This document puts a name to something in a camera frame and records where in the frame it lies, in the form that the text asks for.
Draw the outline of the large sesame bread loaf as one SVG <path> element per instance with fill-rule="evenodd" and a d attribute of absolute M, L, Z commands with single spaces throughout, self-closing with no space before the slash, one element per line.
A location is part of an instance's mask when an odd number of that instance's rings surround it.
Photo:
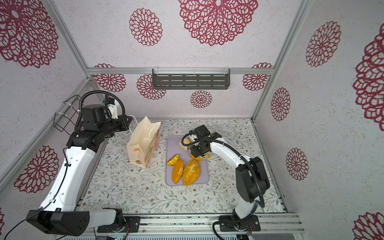
<path fill-rule="evenodd" d="M 191 160 L 187 163 L 183 173 L 183 184 L 190 186 L 200 177 L 201 166 L 198 161 Z"/>

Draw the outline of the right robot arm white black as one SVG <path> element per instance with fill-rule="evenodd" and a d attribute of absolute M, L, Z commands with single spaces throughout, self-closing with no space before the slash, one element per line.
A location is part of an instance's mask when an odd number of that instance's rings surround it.
<path fill-rule="evenodd" d="M 270 182 L 264 163 L 259 157 L 251 158 L 240 153 L 222 135 L 211 133 L 204 125 L 184 135 L 181 143 L 194 157 L 202 157 L 211 152 L 235 170 L 236 187 L 240 195 L 234 209 L 236 220 L 249 218 L 258 207 L 265 207 L 264 195 L 270 188 Z"/>

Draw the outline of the orange elongated bread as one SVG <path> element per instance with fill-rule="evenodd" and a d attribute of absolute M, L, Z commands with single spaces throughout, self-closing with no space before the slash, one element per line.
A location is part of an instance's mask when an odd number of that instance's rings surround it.
<path fill-rule="evenodd" d="M 172 172 L 172 181 L 174 184 L 177 184 L 183 175 L 184 172 L 184 162 L 183 160 L 178 160 L 176 164 L 174 165 L 173 172 Z"/>

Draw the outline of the printed paper bag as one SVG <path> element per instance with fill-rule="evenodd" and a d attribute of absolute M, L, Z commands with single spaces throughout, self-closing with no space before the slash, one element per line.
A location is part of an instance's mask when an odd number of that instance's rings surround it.
<path fill-rule="evenodd" d="M 129 162 L 146 169 L 159 145 L 161 122 L 152 123 L 144 117 L 135 128 L 127 145 Z"/>

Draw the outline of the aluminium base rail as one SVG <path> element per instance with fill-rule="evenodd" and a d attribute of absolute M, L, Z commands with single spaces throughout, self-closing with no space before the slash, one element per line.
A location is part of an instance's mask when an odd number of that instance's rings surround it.
<path fill-rule="evenodd" d="M 126 220 L 139 218 L 138 222 L 131 224 L 131 229 L 137 229 L 136 233 L 129 232 L 129 236 L 143 235 L 205 235 L 213 233 L 213 223 L 219 217 L 230 217 L 231 214 L 143 214 L 124 215 Z M 256 213 L 252 217 L 253 222 L 240 229 L 230 228 L 228 232 L 222 232 L 221 227 L 216 226 L 216 231 L 221 235 L 229 234 L 304 234 L 304 225 L 298 214 L 292 213 Z"/>

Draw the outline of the round pale bread bun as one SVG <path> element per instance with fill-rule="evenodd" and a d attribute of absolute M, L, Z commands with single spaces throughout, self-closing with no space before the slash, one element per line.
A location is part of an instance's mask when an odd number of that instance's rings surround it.
<path fill-rule="evenodd" d="M 184 151 L 188 151 L 190 147 L 188 147 L 187 145 L 190 144 L 191 142 L 192 141 L 189 138 L 185 138 L 185 139 L 183 139 L 182 141 L 179 142 L 179 146 Z"/>

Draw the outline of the floral table mat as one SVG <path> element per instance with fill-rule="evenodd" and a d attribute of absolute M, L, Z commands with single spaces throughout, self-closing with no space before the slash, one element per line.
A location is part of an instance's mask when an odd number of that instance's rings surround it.
<path fill-rule="evenodd" d="M 116 134 L 108 141 L 80 210 L 119 208 L 125 214 L 218 214 L 231 213 L 239 201 L 235 171 L 212 155 L 207 160 L 205 184 L 171 187 L 166 184 L 166 145 L 172 135 L 185 135 L 200 125 L 221 134 L 237 151 L 261 157 L 252 122 L 248 119 L 162 120 L 159 146 L 148 168 L 129 162 L 130 133 Z"/>

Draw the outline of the grey wall shelf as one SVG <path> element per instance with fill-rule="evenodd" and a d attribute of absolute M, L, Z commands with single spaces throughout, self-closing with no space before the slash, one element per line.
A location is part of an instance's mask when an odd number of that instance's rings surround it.
<path fill-rule="evenodd" d="M 227 90 L 231 83 L 230 69 L 172 70 L 152 69 L 155 90 Z"/>

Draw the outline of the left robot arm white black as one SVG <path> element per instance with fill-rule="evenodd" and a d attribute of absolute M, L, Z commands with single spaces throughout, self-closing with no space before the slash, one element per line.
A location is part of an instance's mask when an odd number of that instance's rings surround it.
<path fill-rule="evenodd" d="M 45 234 L 80 236 L 87 229 L 106 228 L 110 232 L 125 229 L 122 210 L 77 211 L 82 183 L 100 145 L 118 132 L 129 130 L 132 117 L 118 97 L 104 93 L 101 105 L 83 106 L 63 153 L 65 160 L 57 178 L 38 210 L 30 210 L 26 221 Z"/>

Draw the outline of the oval golden bread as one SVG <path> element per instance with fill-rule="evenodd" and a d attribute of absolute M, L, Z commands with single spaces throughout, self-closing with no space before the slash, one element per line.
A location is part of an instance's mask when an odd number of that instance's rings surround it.
<path fill-rule="evenodd" d="M 203 155 L 200 155 L 198 157 L 194 157 L 192 154 L 190 154 L 190 158 L 196 161 L 204 161 L 210 158 L 210 155 L 208 153 L 205 153 Z"/>

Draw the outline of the lavender tray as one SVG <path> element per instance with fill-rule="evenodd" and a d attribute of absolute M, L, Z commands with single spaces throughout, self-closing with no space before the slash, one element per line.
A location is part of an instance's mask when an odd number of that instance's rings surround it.
<path fill-rule="evenodd" d="M 191 151 L 183 146 L 189 138 L 182 135 L 170 136 L 166 148 L 166 184 L 168 186 L 190 186 L 206 184 L 209 181 L 207 160 L 193 157 Z"/>

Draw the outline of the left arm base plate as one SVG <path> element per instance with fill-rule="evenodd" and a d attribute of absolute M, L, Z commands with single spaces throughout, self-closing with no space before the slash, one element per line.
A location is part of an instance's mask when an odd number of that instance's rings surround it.
<path fill-rule="evenodd" d="M 97 227 L 98 233 L 137 233 L 141 217 L 123 217 L 111 225 Z"/>

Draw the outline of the small yellow croissant piece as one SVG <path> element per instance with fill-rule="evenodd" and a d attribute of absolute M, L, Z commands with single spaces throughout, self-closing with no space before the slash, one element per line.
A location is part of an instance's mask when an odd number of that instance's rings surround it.
<path fill-rule="evenodd" d="M 175 155 L 172 159 L 170 159 L 168 162 L 167 162 L 167 165 L 168 166 L 175 166 L 176 163 L 179 161 L 180 159 L 180 156 L 179 155 Z"/>

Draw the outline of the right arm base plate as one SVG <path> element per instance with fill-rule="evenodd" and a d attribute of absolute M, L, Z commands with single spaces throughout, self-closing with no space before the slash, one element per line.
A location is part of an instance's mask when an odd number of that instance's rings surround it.
<path fill-rule="evenodd" d="M 234 216 L 219 216 L 221 232 L 259 232 L 261 225 L 256 215 L 251 215 L 241 222 L 236 222 Z"/>

